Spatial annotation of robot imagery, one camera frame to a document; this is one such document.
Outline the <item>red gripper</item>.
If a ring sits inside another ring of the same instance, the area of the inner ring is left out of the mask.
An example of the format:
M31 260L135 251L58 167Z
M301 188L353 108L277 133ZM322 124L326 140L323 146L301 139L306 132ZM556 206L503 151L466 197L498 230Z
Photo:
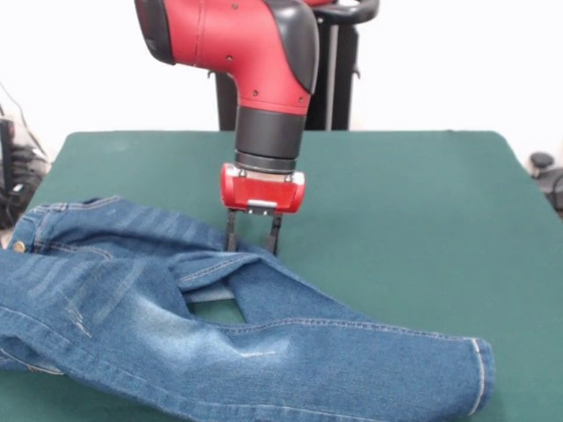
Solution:
M250 212L262 209L273 216L267 236L266 249L277 253L282 216L295 214L305 195L305 175L301 171L290 174L248 171L235 164L225 163L220 173L220 193L223 205L228 208L225 229L225 250L237 250L237 210Z

